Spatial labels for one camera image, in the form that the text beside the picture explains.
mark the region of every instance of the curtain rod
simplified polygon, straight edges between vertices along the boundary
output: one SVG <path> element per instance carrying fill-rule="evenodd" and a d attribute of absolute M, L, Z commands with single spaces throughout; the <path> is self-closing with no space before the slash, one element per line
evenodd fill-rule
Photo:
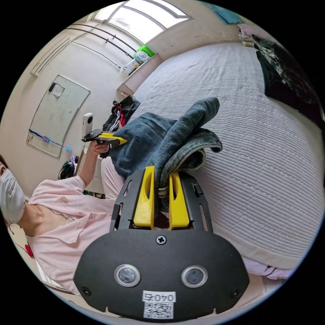
<path fill-rule="evenodd" d="M 132 46 L 130 46 L 129 44 L 127 44 L 126 42 L 124 42 L 123 40 L 121 40 L 120 38 L 118 38 L 116 35 L 113 35 L 113 34 L 109 33 L 108 31 L 105 31 L 105 30 L 103 30 L 101 28 L 98 28 L 98 27 L 94 27 L 94 26 L 90 26 L 90 25 L 85 25 L 85 24 L 71 24 L 71 26 L 73 26 L 73 25 L 86 26 L 86 27 L 90 27 L 90 28 L 93 28 L 93 29 L 100 30 L 100 31 L 102 31 L 102 32 L 104 32 L 104 33 L 106 33 L 106 34 L 108 34 L 110 36 L 113 36 L 113 38 L 116 38 L 117 40 L 119 40 L 120 42 L 122 42 L 123 44 L 125 44 L 126 46 L 128 46 L 131 50 L 133 50 L 134 52 L 136 52 L 136 50 Z"/>
<path fill-rule="evenodd" d="M 87 31 L 87 30 L 83 30 L 83 29 L 79 29 L 79 28 L 67 27 L 66 29 L 79 30 L 79 31 L 83 31 L 83 32 L 85 32 L 85 33 L 89 33 L 89 34 L 95 35 L 95 36 L 97 36 L 97 37 L 103 39 L 104 41 L 106 41 L 106 42 L 108 42 L 108 43 L 114 45 L 114 46 L 117 47 L 119 50 L 121 50 L 122 52 L 124 52 L 124 53 L 125 53 L 128 57 L 130 57 L 131 59 L 134 59 L 133 56 L 131 56 L 130 54 L 128 54 L 126 51 L 124 51 L 122 48 L 120 48 L 119 46 L 117 46 L 117 45 L 114 44 L 113 42 L 107 40 L 105 37 L 99 36 L 99 35 L 97 35 L 97 34 L 95 34 L 95 33 L 92 33 L 91 31 Z"/>

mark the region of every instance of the wall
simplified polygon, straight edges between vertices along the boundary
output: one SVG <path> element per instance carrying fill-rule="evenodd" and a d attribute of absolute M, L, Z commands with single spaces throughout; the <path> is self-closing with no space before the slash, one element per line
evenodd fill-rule
<path fill-rule="evenodd" d="M 237 25 L 225 25 L 203 3 L 196 0 L 168 0 L 193 20 L 163 32 L 147 46 L 163 60 L 188 50 L 214 43 L 239 42 Z"/>
<path fill-rule="evenodd" d="M 106 26 L 106 29 L 113 31 L 113 34 L 117 36 L 125 37 L 123 33 L 112 30 L 109 26 Z M 96 31 L 96 33 L 101 33 L 112 40 L 112 37 L 105 33 L 100 31 Z M 79 155 L 84 145 L 81 142 L 82 116 L 88 112 L 94 113 L 94 128 L 102 127 L 111 114 L 113 100 L 123 99 L 116 89 L 127 75 L 104 56 L 120 67 L 125 66 L 130 58 L 111 44 L 90 34 L 77 38 L 75 42 L 86 45 L 102 55 L 72 43 L 45 67 L 39 77 L 30 74 L 31 69 L 57 39 L 62 38 L 63 35 L 74 39 L 82 34 L 75 30 L 65 30 L 49 42 L 23 72 L 5 108 L 0 125 L 0 152 L 5 157 L 27 198 L 32 195 L 35 187 L 42 180 L 56 179 L 63 163 L 71 155 L 68 151 L 62 150 L 61 157 L 55 158 L 26 144 L 27 130 L 39 102 L 55 77 L 60 74 L 91 91 L 75 117 L 64 143 L 65 146 L 73 149 L 73 155 Z M 124 49 L 127 48 L 116 39 L 113 42 L 119 43 L 119 46 Z M 129 42 L 136 49 L 140 46 L 131 38 Z M 5 135 L 12 133 L 12 130 L 21 130 L 22 136 L 20 135 L 18 139 L 11 139 L 10 142 L 4 141 Z"/>

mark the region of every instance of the bed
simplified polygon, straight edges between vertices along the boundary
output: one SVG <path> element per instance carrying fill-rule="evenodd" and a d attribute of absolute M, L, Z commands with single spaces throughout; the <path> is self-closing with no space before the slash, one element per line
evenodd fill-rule
<path fill-rule="evenodd" d="M 256 49 L 201 47 L 163 62 L 138 88 L 145 112 L 177 119 L 197 100 L 220 109 L 204 127 L 223 150 L 206 151 L 193 172 L 208 200 L 214 232 L 245 258 L 295 269 L 312 245 L 325 208 L 322 133 L 290 106 L 267 97 Z"/>

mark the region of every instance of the lace trim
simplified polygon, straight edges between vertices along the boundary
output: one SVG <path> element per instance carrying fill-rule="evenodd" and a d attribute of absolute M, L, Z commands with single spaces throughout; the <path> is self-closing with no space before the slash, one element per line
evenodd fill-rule
<path fill-rule="evenodd" d="M 70 214 L 66 214 L 66 213 L 60 213 L 54 210 L 51 210 L 52 212 L 54 212 L 55 214 L 59 215 L 59 216 L 63 216 L 67 219 L 67 223 L 73 222 L 76 220 L 75 216 L 72 216 Z"/>

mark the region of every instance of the face mask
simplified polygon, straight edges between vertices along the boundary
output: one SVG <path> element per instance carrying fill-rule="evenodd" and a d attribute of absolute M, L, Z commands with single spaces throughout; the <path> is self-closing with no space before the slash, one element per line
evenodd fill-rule
<path fill-rule="evenodd" d="M 17 223 L 25 208 L 25 196 L 10 170 L 0 178 L 0 209 L 8 223 Z"/>

